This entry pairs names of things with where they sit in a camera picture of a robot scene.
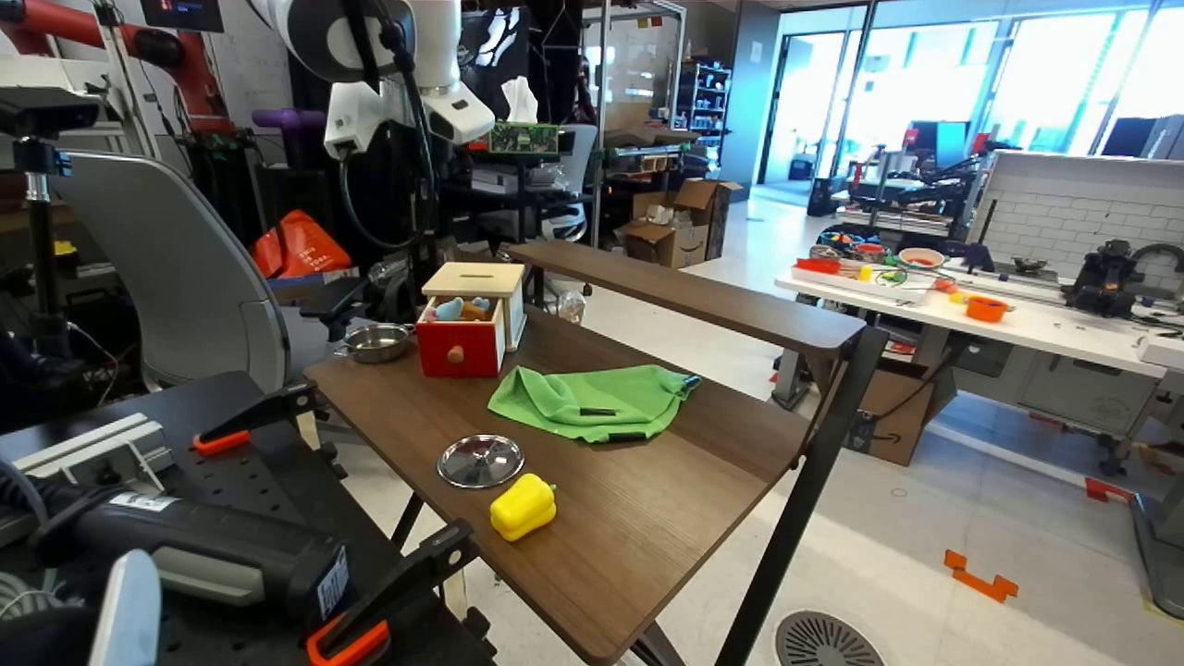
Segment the orange handle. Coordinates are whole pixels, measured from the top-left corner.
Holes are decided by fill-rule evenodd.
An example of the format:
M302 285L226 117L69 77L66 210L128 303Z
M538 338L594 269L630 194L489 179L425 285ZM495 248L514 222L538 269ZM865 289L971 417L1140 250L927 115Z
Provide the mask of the orange handle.
M197 442L197 437L191 437L189 448L191 448L198 458L217 458L217 454L230 454L230 453L235 453L235 448L244 448L244 443L251 443L251 434L249 434L249 430L234 430L234 434L213 437L213 442Z
M390 645L390 625L377 623L360 641L341 646L337 655L321 655L321 641L341 625L341 618L345 615L337 615L334 623L326 623L321 630L314 630L302 641L302 655L307 655L309 666L360 666L360 662L369 662L377 652L384 652Z

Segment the black stand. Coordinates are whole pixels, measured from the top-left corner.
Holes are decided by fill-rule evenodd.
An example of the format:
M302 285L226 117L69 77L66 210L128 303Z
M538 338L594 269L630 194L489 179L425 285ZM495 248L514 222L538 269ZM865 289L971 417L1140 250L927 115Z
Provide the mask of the black stand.
M33 236L33 281L38 281L38 313L28 322L33 356L69 358L66 313L59 303L59 281L51 269L51 197L49 175L59 165L59 151L38 136L13 139L13 165L27 169L27 207Z
M3 430L20 422L66 417L86 408L86 366L69 356L51 250L49 175L59 169L59 154L38 136L19 136L13 165L27 169L38 313L28 317L28 343L9 334L0 338Z

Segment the red box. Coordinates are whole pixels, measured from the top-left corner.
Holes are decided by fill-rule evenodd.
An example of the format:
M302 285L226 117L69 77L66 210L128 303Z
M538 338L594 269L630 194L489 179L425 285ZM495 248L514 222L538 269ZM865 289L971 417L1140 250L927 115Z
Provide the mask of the red box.
M413 324L425 377L495 377L503 370L503 303L492 306L489 322L439 322L434 312L435 300L429 300Z

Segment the white robot body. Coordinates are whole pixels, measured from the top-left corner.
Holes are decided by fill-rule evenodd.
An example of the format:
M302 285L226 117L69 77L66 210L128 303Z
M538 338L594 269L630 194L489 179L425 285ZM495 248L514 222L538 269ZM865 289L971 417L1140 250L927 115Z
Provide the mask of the white robot body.
M326 151L334 159L367 151L384 122L413 125L404 77L381 46L381 25L410 9L413 20L413 88L434 115L434 132L466 143L492 130L492 111L457 81L457 0L373 0L367 9L367 36L381 74L377 93L361 86L361 54L334 0L251 0L282 32L286 48L319 77L334 81Z

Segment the glass wall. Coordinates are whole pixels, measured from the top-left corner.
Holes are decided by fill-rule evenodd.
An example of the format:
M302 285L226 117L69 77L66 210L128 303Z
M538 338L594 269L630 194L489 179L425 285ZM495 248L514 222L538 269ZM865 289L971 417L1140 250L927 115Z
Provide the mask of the glass wall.
M1064 151L1109 25L1113 14L1019 23L984 130L1026 151Z
M1026 151L1101 151L1113 122L1184 115L1184 9L1160 9L1144 40L1145 11L1017 14L947 25L873 31L855 69L857 31L793 32L773 104L767 185L788 179L788 159L815 154L827 175L839 151L865 159L897 147L908 122L968 122Z
M873 31L857 67L844 164L897 147L908 122L968 122L995 23Z

